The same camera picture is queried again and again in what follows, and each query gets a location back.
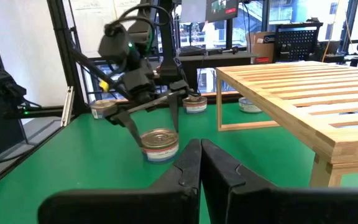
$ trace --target metal can lid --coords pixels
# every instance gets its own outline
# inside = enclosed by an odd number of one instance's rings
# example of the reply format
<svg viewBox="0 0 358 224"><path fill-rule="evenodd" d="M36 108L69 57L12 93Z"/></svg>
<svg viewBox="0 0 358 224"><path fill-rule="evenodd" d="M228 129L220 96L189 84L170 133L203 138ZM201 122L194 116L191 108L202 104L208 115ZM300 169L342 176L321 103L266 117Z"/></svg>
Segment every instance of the metal can lid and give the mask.
<svg viewBox="0 0 358 224"><path fill-rule="evenodd" d="M94 102L92 105L90 105L90 107L92 109L105 109L105 108L109 108L111 106L116 105L116 101L115 100L98 100L96 102Z"/></svg>
<svg viewBox="0 0 358 224"><path fill-rule="evenodd" d="M147 149L164 149L178 142L178 134L167 128L157 128L141 136L142 144Z"/></svg>
<svg viewBox="0 0 358 224"><path fill-rule="evenodd" d="M253 105L253 103L251 101L249 101L247 98L245 97L241 97L239 98L239 102L243 103L243 104L248 104L248 105Z"/></svg>
<svg viewBox="0 0 358 224"><path fill-rule="evenodd" d="M183 103L186 104L200 104L206 102L205 96L189 96L188 98L185 98L182 100Z"/></svg>

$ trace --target green tabletop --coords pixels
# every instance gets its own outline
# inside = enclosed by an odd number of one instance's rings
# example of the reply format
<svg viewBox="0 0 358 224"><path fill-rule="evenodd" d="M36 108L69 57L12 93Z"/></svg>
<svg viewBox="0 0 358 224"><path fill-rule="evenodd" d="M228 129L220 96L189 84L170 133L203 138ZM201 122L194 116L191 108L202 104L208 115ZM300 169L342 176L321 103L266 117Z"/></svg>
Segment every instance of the green tabletop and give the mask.
<svg viewBox="0 0 358 224"><path fill-rule="evenodd" d="M169 109L133 118L141 133L173 128ZM223 123L269 119L240 112L237 104L223 105ZM179 128L181 150L190 139L208 138L280 187L308 187L314 152L283 128L219 133L214 105L203 114L180 110ZM146 188L170 165L145 162L128 130L81 115L0 180L0 223L37 223L43 199L61 190ZM342 186L358 187L358 174L345 175ZM200 223L209 223L203 194L200 212Z"/></svg>

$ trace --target tin can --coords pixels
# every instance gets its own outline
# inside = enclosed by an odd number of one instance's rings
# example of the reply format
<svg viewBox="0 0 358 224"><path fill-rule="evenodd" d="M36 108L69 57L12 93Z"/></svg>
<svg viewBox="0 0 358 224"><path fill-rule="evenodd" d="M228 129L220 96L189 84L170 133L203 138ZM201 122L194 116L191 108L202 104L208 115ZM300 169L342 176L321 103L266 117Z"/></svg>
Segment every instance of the tin can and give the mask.
<svg viewBox="0 0 358 224"><path fill-rule="evenodd" d="M242 112L246 113L260 113L262 112L257 106L255 106L251 101L247 98L242 97L239 98L239 108Z"/></svg>
<svg viewBox="0 0 358 224"><path fill-rule="evenodd" d="M142 134L141 138L142 152L149 162L168 162L179 150L178 134L171 129L154 129Z"/></svg>
<svg viewBox="0 0 358 224"><path fill-rule="evenodd" d="M115 100L98 100L90 105L94 119L104 119L117 112Z"/></svg>
<svg viewBox="0 0 358 224"><path fill-rule="evenodd" d="M198 114L206 110L206 97L199 96L194 97L190 96L182 100L183 108L187 114Z"/></svg>

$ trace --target cardboard box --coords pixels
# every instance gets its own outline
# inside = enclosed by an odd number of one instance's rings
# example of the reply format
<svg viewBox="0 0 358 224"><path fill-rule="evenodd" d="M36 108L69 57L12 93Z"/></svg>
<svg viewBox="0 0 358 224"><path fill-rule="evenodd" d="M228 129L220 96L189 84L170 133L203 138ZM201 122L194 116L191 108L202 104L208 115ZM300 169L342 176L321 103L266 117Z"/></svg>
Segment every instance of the cardboard box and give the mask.
<svg viewBox="0 0 358 224"><path fill-rule="evenodd" d="M275 32L250 33L252 53L259 55L255 59L255 64L273 63L274 41L272 36L274 34Z"/></svg>

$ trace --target wooden slatted platform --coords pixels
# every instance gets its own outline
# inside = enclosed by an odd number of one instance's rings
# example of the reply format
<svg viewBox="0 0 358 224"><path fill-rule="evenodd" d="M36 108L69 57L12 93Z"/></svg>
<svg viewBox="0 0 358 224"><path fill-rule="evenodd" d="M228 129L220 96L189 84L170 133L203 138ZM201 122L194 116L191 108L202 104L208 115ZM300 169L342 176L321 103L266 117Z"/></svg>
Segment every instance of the wooden slatted platform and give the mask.
<svg viewBox="0 0 358 224"><path fill-rule="evenodd" d="M219 131L283 126L316 152L313 186L338 186L342 174L358 172L358 68L321 62L222 67L217 79ZM274 121L222 124L221 80Z"/></svg>

